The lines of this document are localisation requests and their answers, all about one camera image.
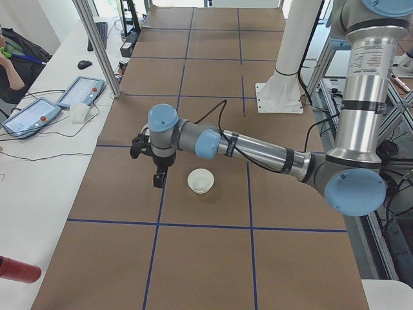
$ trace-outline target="black cable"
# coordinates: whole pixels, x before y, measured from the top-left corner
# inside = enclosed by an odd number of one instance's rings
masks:
[[[3,111],[1,108],[0,108],[0,113],[2,114],[2,115],[4,115],[6,118],[9,118],[10,117],[10,115],[8,115],[5,111]]]
[[[321,11],[323,10],[323,6],[324,6],[324,0],[322,0],[322,2],[320,4],[320,7],[319,7],[319,10],[318,10],[318,13],[317,13],[317,17],[316,17],[316,20],[314,21],[314,24],[312,26],[311,34],[310,34],[310,37],[308,39],[307,45],[305,47],[303,58],[301,58],[301,63],[299,65],[299,69],[298,69],[298,73],[297,73],[299,84],[301,85],[301,87],[303,87],[305,95],[307,96],[311,106],[313,106],[313,103],[312,103],[310,94],[308,93],[307,86],[304,84],[304,81],[301,78],[301,69],[303,68],[305,58],[306,58],[308,50],[310,48],[311,40],[314,36],[314,32],[316,32],[316,28],[318,26],[318,21],[319,21],[320,15],[321,15]]]
[[[403,215],[403,214],[406,214],[406,213],[410,212],[411,210],[413,210],[413,207],[410,207],[410,208],[408,208],[407,210],[404,210],[404,211],[402,211],[402,212],[400,212],[400,213],[395,213],[394,216],[401,216],[401,215]]]
[[[40,92],[27,92],[27,95],[24,95],[23,98],[27,98],[29,96],[35,97],[34,96],[35,94],[45,94],[47,92],[65,92],[65,91],[66,90],[64,90],[64,89],[51,89],[51,90],[42,90]]]
[[[84,123],[83,125],[82,125],[82,127],[80,127],[80,129],[75,133],[75,134],[73,134],[73,135],[68,135],[68,134],[62,134],[61,132],[38,132],[38,134],[58,134],[58,135],[60,135],[60,136],[63,136],[63,137],[67,137],[67,138],[73,138],[74,136],[76,136],[77,134],[79,134],[79,132],[81,132],[81,130],[87,125],[87,124],[89,124],[96,116],[98,116],[99,114],[100,114],[100,110],[99,110],[99,108],[97,107],[97,105],[93,102],[93,106],[97,109],[97,113],[95,114],[95,115],[93,115],[90,119],[88,119],[87,120],[87,122],[86,123]]]
[[[405,176],[403,173],[400,173],[398,171],[394,171],[394,170],[391,170],[391,169],[383,169],[382,171],[388,171],[388,172],[397,174],[398,176]],[[413,186],[413,181],[411,179],[408,179],[407,181],[410,183],[410,186]]]
[[[68,134],[62,134],[61,132],[37,132],[36,134],[58,134],[58,135],[63,136],[63,137],[73,138],[74,136],[76,136],[77,134],[79,134],[79,133],[81,132],[81,130],[82,130],[88,123],[90,123],[96,116],[98,116],[98,115],[100,114],[100,110],[99,110],[99,108],[97,107],[97,105],[96,105],[94,102],[93,102],[93,105],[94,105],[94,107],[97,109],[97,114],[93,115],[90,119],[88,119],[88,121],[87,121],[86,123],[84,123],[84,124],[82,125],[82,127],[80,127],[80,129],[79,129],[75,134],[73,134],[73,135],[68,135]],[[63,120],[66,119],[66,118],[68,118],[68,116],[65,117],[65,118],[63,118],[63,119],[60,119],[59,121],[55,121],[54,123],[47,124],[47,125],[45,125],[44,127],[51,126],[51,125],[54,125],[54,124],[56,124],[56,123],[59,123],[60,121],[63,121]],[[15,132],[15,133],[27,132],[27,131],[32,131],[32,130],[33,130],[33,129],[22,130],[22,131]],[[12,134],[9,134],[9,133],[0,134],[0,136],[6,136],[6,135],[15,137],[15,136],[13,136]],[[20,138],[20,137],[17,137],[17,138],[14,138],[14,139],[2,139],[2,140],[0,140],[0,142],[2,142],[2,141],[14,141],[14,140],[21,140],[21,138]]]
[[[22,99],[27,98],[28,96],[32,96],[34,99],[38,99],[35,95],[33,95],[31,92],[27,92],[27,95],[23,96]]]
[[[387,206],[385,204],[383,204],[383,206],[386,208],[386,223],[383,227],[383,232],[385,233],[388,229],[388,226],[390,225],[390,212],[392,212],[393,214],[395,214],[392,210],[391,210],[391,205],[393,202],[393,199],[397,196],[397,194],[400,192],[400,188],[402,186],[403,183],[406,182],[406,179],[401,179],[401,181],[398,183],[398,186],[396,187],[396,192],[390,197]]]
[[[304,152],[307,151],[307,144],[308,144],[308,139],[309,139],[309,137],[310,137],[310,131],[311,131],[311,129],[313,129],[313,128],[314,128],[315,126],[317,126],[317,125],[320,125],[320,124],[322,124],[322,123],[325,123],[326,121],[332,120],[332,119],[335,118],[336,116],[339,116],[339,114],[334,114],[333,116],[330,116],[330,117],[328,117],[328,118],[326,118],[326,119],[323,119],[322,121],[318,121],[317,123],[314,123],[314,124],[312,124],[312,125],[310,126],[310,128],[307,130],[307,136],[306,136],[306,138],[305,138]]]
[[[405,134],[408,134],[408,131],[406,131],[406,132],[402,133],[400,136],[395,137],[392,141],[395,141],[396,139],[398,139],[398,138],[400,138],[400,137],[404,136]]]
[[[221,135],[221,137],[223,137],[228,144],[230,144],[230,140],[225,136],[224,134],[224,130],[221,128],[221,118],[222,118],[222,114],[224,112],[224,109],[227,105],[227,100],[223,100],[220,104],[223,104],[223,106],[221,107],[221,111],[219,112],[219,117],[218,117],[218,129],[219,129],[219,133]],[[252,159],[250,156],[246,155],[243,151],[241,151],[239,148],[237,148],[236,145],[234,145],[234,149],[236,149],[238,151],[238,153],[240,153],[240,155],[242,155],[242,157],[244,157],[245,159],[247,159],[248,161],[250,161],[251,163],[253,163],[254,165],[257,165],[258,167],[270,171],[270,172],[274,172],[274,173],[279,173],[279,171],[274,170],[271,167],[268,167],[266,165],[263,165],[261,163],[258,163],[257,161],[255,161],[254,159]]]
[[[28,161],[50,160],[52,158],[57,158],[57,157],[61,157],[61,156],[91,156],[91,155],[93,155],[93,154],[85,154],[85,153],[73,153],[73,154],[59,154],[59,155],[53,155],[53,156],[44,157],[44,158],[32,159],[32,158],[14,156],[14,155],[10,155],[10,154],[4,153],[4,152],[0,152],[0,154],[6,155],[6,156],[12,157],[12,158],[17,158],[19,160],[28,160]]]
[[[215,107],[213,107],[211,110],[209,110],[202,118],[200,118],[199,120],[195,121],[194,124],[198,124],[201,123],[205,118],[207,118],[211,113],[213,113],[213,111],[215,111],[220,105],[222,105],[223,103],[226,103],[227,100],[223,100],[220,103],[218,103]]]
[[[392,160],[392,161],[407,161],[407,162],[410,162],[410,161],[413,161],[413,158],[390,158],[390,160]]]
[[[326,130],[324,130],[324,131],[320,131],[320,136],[322,135],[322,134],[325,134],[326,132],[328,132],[328,131],[330,131],[330,130],[332,130],[332,129],[335,129],[336,128],[336,126],[335,125],[333,125],[333,126],[330,126],[329,128],[327,128]]]
[[[338,104],[337,101],[334,99],[334,97],[339,97],[339,98],[343,98],[343,95],[341,94],[331,94],[331,100],[333,101],[334,104],[334,108],[336,110],[336,113],[340,113],[340,111],[338,110]]]

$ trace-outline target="brown cardboard surface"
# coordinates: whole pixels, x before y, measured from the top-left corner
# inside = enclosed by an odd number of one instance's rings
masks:
[[[192,29],[238,30],[236,8],[196,8]]]
[[[32,310],[140,309],[154,233],[67,222]]]
[[[239,24],[241,30],[284,31],[283,11],[267,8],[240,8]]]
[[[277,60],[282,32],[241,32],[241,50],[243,59]]]
[[[192,29],[217,31],[190,31],[190,57],[238,58],[238,31],[218,31],[238,30],[238,18],[243,64],[131,58],[123,94],[98,140],[118,147],[96,148],[34,309],[141,308],[146,284],[144,310],[253,309],[254,293],[262,310],[367,309],[345,232],[278,231],[345,229],[342,216],[314,189],[242,159],[217,155],[208,161],[178,152],[162,196],[152,186],[152,159],[133,160],[121,147],[141,130],[152,105],[177,105],[180,117],[196,121],[229,98],[224,129],[303,149],[315,122],[310,107],[302,115],[258,114],[256,101],[245,99],[255,97],[255,83],[265,83],[274,71],[285,25],[280,10],[152,7],[146,25],[169,30],[144,30],[134,55],[182,57],[192,20]],[[203,122],[216,125],[218,114]],[[316,130],[308,149],[323,150]],[[203,195],[186,184],[198,167],[216,178]]]
[[[178,114],[181,118],[196,122],[220,102],[221,98],[181,98]],[[222,106],[215,109],[201,124],[210,123],[217,127],[221,107]],[[243,115],[244,108],[242,99],[228,99],[221,117],[222,128],[231,131],[242,130],[245,126],[245,118]]]
[[[246,124],[243,134],[269,143],[302,151],[308,128],[315,123],[311,107],[303,107],[302,114],[258,113],[257,101],[245,100]],[[307,150],[323,152],[317,129],[310,132]]]
[[[183,60],[137,59],[128,63],[121,90],[125,94],[177,96],[181,86]]]
[[[132,57],[180,57],[186,54],[189,30],[142,29]]]
[[[411,41],[400,41],[399,45],[403,49],[404,52],[407,52],[409,50],[409,48],[412,47],[413,42],[411,42]]]
[[[152,5],[145,26],[149,28],[188,30],[191,25],[193,11],[193,8],[160,8]]]
[[[260,309],[367,310],[347,234],[254,231]]]
[[[254,226],[346,229],[341,213],[296,178],[250,165],[250,179]]]
[[[409,33],[402,39],[403,41],[413,41],[413,26],[408,28]]]
[[[208,169],[214,185],[205,194],[196,194],[187,183],[194,169]],[[202,225],[250,225],[247,166],[244,160],[216,156],[202,160],[180,152],[168,172],[161,221]]]
[[[266,83],[274,74],[275,61],[245,61],[241,66],[245,97],[256,96],[256,83]]]
[[[191,31],[188,58],[239,59],[238,31]]]
[[[69,218],[156,222],[162,190],[152,186],[156,166],[133,160],[129,148],[97,147]]]
[[[400,43],[397,45],[396,47],[396,55],[397,56],[401,56],[405,53],[405,51],[403,50],[403,48],[401,47]]]
[[[121,94],[115,99],[98,145],[131,145],[141,129],[148,123],[150,108],[159,103],[177,106],[177,97],[140,97]]]
[[[239,61],[187,60],[182,95],[242,97]]]
[[[250,246],[249,231],[161,227],[146,308],[253,309]]]

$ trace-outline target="green object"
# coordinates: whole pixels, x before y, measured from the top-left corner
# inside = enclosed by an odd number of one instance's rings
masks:
[[[5,56],[5,58],[10,58],[12,57],[11,53],[6,52],[4,47],[0,47],[0,52]]]

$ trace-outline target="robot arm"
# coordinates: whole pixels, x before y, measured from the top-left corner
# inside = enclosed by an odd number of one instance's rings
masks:
[[[404,8],[399,15],[394,12],[397,4]],[[338,12],[335,27],[341,27],[335,33],[347,34],[352,51],[332,150],[326,154],[297,152],[211,125],[196,125],[179,119],[173,107],[156,105],[148,115],[150,136],[138,135],[130,151],[133,158],[140,153],[153,158],[157,165],[154,185],[163,186],[176,150],[207,159],[219,153],[295,176],[343,214],[362,216],[376,210],[386,195],[385,182],[378,174],[377,137],[396,45],[408,32],[407,15],[413,12],[413,4],[405,0],[336,0],[334,6]]]

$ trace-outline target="white table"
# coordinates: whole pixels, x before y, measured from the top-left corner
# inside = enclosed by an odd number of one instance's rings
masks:
[[[122,45],[119,31],[115,27],[111,28],[115,20],[96,19],[108,22],[110,33],[106,52],[114,70],[119,60],[128,61],[121,57],[119,51]],[[85,29],[79,21],[32,85],[30,92],[66,89],[77,76],[105,79],[95,53],[87,52],[87,43]],[[77,63],[82,59],[91,60],[93,65],[79,70]],[[110,88],[106,87],[96,100],[100,114],[77,136],[66,138],[57,134],[36,134],[23,141],[0,141],[3,152],[33,159],[57,154],[93,153],[112,104],[110,92]],[[55,101],[60,95],[49,94],[45,97]],[[26,98],[18,107],[25,107],[33,100],[31,97]],[[92,106],[90,114],[96,113],[97,109]],[[63,111],[53,121],[67,116],[68,111]],[[67,118],[42,131],[74,134],[80,127]],[[7,138],[9,136],[0,136],[0,140]],[[90,156],[68,156],[29,162],[0,154],[0,174],[5,175],[3,181],[0,176],[0,255],[39,266],[42,270],[41,278],[34,284],[0,278],[0,309],[31,308],[89,161]]]

